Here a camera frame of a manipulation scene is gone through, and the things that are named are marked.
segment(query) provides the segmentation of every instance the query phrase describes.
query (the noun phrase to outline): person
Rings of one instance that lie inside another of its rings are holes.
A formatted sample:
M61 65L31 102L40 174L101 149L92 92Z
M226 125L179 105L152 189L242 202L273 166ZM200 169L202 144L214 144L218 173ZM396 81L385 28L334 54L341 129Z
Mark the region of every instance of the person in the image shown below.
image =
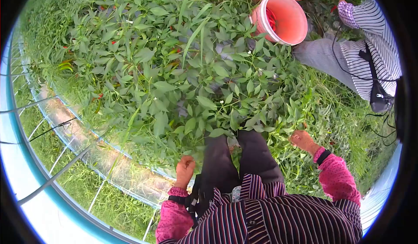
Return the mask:
M342 22L348 27L363 29L365 39L356 42L303 41L295 46L292 54L302 64L338 79L364 100L370 101L373 79L378 80L383 90L393 97L396 92L394 80L401 76L399 54L377 2L364 0L361 5L354 6L340 0L337 7ZM372 76L371 66L375 68L377 77Z
M319 183L332 201L288 194L284 177L260 133L238 130L242 148L239 174L227 138L205 138L202 186L212 187L209 207L196 228L185 206L166 200L155 231L157 242L172 243L357 243L362 237L360 194L344 160L296 130L292 145L307 151L321 170ZM177 164L169 195L186 197L194 161Z

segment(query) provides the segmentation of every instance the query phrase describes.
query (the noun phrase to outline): long grass blade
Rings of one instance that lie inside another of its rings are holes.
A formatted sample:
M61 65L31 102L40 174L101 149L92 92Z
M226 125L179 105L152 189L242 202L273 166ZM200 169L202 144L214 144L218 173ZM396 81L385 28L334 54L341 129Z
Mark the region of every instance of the long grass blade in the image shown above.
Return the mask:
M181 4L180 14L179 14L179 22L177 24L177 31L180 29L180 24L183 22L182 17L183 17L185 7L187 6L188 2L189 2L189 0L183 0L183 3Z
M201 22L201 24L197 27L196 31L194 31L194 33L191 35L189 41L187 42L187 45L185 46L184 53L183 53L183 63L181 64L182 67L184 67L185 57L187 56L187 51L189 50L189 47L190 47L191 43L193 42L194 38L196 38L196 35L200 32L202 27L209 21L209 19L210 19L210 17L206 17L206 19L203 22Z
M199 19L199 17L209 8L212 7L211 3L207 3L201 10L200 12L196 15L196 17L193 18L193 21L197 21Z

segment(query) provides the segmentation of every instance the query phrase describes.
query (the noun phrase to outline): black bag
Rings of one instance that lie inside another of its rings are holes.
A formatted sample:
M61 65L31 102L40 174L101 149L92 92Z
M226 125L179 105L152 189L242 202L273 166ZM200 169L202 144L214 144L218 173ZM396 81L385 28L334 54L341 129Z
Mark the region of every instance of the black bag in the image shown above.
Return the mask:
M377 80L378 75L376 74L376 68L374 67L372 54L370 53L369 47L366 45L366 52L360 50L359 56L369 62L370 71L373 77L373 87L370 94L370 106L376 113L387 111L388 108L393 105L394 98L387 94L383 87Z

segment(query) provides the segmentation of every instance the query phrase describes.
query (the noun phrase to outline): pink checkered sleeve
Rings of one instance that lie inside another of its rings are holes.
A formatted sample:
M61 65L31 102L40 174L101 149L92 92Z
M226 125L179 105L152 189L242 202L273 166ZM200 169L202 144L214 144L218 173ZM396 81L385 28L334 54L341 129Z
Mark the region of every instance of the pink checkered sleeve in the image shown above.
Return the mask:
M352 3L341 1L338 4L338 14L340 16L340 19L342 20L342 22L344 22L345 25L354 29L358 29L360 28L360 26L354 20L353 7L354 5Z

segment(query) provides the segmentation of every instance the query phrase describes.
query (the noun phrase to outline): elastic cuff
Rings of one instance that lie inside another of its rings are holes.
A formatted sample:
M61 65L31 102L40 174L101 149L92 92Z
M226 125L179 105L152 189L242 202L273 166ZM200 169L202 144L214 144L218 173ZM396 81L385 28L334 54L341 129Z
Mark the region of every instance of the elastic cuff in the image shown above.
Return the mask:
M313 155L314 156L314 163L316 163L316 161L318 160L318 158L321 156L321 154L325 151L324 147L320 147L316 153Z
M172 187L167 194L178 197L187 197L189 195L187 190L180 187Z

